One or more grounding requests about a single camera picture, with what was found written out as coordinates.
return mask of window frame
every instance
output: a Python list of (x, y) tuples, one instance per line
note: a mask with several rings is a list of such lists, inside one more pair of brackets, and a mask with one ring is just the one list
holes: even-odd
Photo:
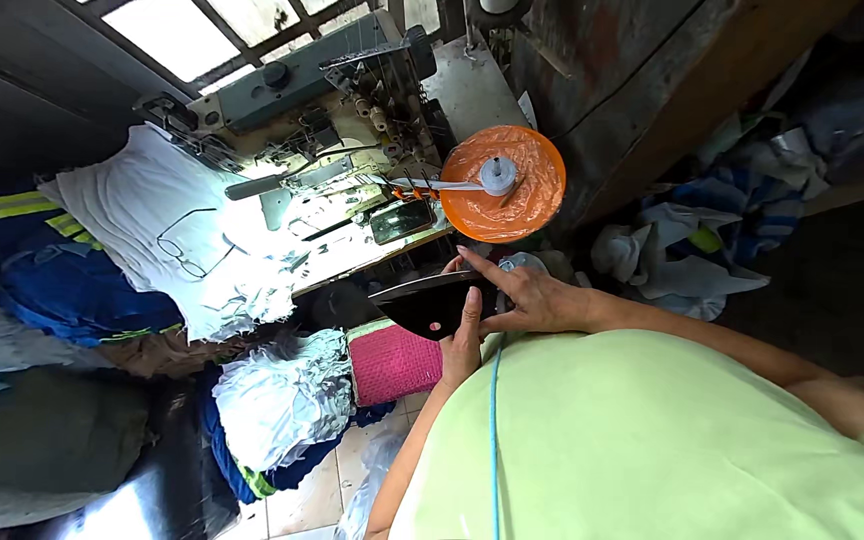
[[(313, 41), (318, 40), (322, 37), (319, 26), (341, 16), (345, 12), (351, 11), (362, 4), (366, 4), (371, 11), (374, 11), (378, 7), (378, 0), (336, 0), (325, 9), (315, 14), (309, 14), (302, 0), (288, 0), (295, 14), (298, 15), (298, 22), (250, 47), (236, 33), (232, 25), (222, 18), (222, 15), (219, 14), (208, 0), (190, 0), (219, 29), (222, 35), (238, 49), (239, 54), (234, 55), (232, 58), (213, 67), (195, 79), (184, 82), (102, 20), (104, 16), (129, 4), (133, 0), (86, 0), (82, 3), (79, 3), (77, 0), (59, 1), (80, 19), (85, 20), (85, 22), (96, 28), (96, 30), (100, 31), (107, 38), (125, 49), (126, 52), (136, 57), (159, 76), (193, 99), (200, 97), (199, 91), (201, 89), (234, 73), (238, 69), (245, 68), (248, 65), (252, 65), (256, 69), (262, 68), (261, 58), (263, 56), (300, 38), (302, 35), (308, 34), (312, 37)], [(462, 36), (465, 33), (465, 12), (462, 0), (437, 0), (436, 4), (438, 6), (438, 30), (432, 32), (430, 38), (433, 41), (441, 40), (443, 43), (447, 43)]]

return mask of tiled floor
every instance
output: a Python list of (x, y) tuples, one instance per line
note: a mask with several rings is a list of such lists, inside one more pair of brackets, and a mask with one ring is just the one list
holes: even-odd
[(220, 540), (330, 540), (345, 505), (365, 478), (362, 452), (369, 441), (386, 429), (408, 432), (427, 397), (427, 393), (406, 396), (381, 422), (368, 427), (354, 425), (298, 489), (243, 504), (239, 521), (220, 535)]

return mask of smartphone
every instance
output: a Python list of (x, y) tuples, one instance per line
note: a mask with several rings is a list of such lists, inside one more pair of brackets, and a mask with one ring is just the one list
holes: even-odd
[(425, 231), (433, 223), (432, 210), (424, 200), (393, 203), (368, 220), (375, 243), (380, 246)]

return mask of blue cord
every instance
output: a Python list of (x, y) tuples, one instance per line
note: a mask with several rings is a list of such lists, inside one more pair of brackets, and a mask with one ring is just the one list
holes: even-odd
[(488, 445), (491, 448), (492, 473), (492, 538), (499, 540), (498, 528), (498, 437), (496, 434), (496, 383), (498, 381), (498, 362), (502, 360), (502, 342), (505, 334), (498, 338), (498, 352), (492, 364), (491, 391), (488, 398)]

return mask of window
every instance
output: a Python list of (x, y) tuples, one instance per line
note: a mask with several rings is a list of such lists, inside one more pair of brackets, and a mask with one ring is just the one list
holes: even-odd
[[(389, 0), (77, 0), (156, 63), (205, 95), (384, 8)], [(462, 0), (402, 0), (406, 28), (440, 28)], [(451, 40), (465, 32), (457, 28)]]
[(285, 55), (291, 53), (292, 51), (308, 45), (309, 43), (312, 43), (312, 35), (308, 33), (303, 33), (292, 41), (289, 41), (288, 43), (282, 45), (274, 51), (271, 51), (269, 54), (263, 55), (260, 60), (262, 61), (262, 64), (269, 64), (271, 61), (278, 60)]
[(287, 0), (208, 0), (208, 3), (249, 47), (299, 22)]
[(232, 83), (238, 81), (246, 75), (249, 75), (253, 71), (256, 71), (256, 67), (254, 65), (240, 67), (235, 71), (229, 73), (228, 75), (225, 75), (224, 77), (222, 77), (222, 79), (216, 80), (205, 88), (200, 89), (198, 93), (203, 96), (208, 96), (210, 93), (216, 92), (222, 87), (227, 87), (228, 85), (231, 85)]
[(324, 36), (326, 34), (331, 34), (336, 30), (339, 30), (343, 26), (353, 22), (356, 19), (362, 19), (369, 12), (369, 6), (365, 4), (359, 4), (358, 6), (354, 6), (352, 9), (342, 13), (341, 15), (335, 17), (334, 19), (326, 22), (325, 24), (318, 27), (318, 31)]
[(192, 0), (132, 0), (102, 20), (186, 83), (239, 54)]

